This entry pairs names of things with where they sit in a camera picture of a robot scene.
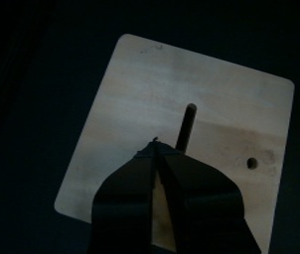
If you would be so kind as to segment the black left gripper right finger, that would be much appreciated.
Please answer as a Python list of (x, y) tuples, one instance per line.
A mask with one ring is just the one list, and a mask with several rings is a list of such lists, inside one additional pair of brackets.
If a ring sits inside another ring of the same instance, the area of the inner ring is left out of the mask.
[(165, 143), (156, 143), (156, 159), (177, 254), (262, 254), (236, 183)]

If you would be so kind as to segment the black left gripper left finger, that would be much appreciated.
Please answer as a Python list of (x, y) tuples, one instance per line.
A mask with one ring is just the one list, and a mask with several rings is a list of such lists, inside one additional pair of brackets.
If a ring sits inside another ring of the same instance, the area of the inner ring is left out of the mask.
[(152, 254), (153, 140), (104, 181), (92, 205), (88, 254)]

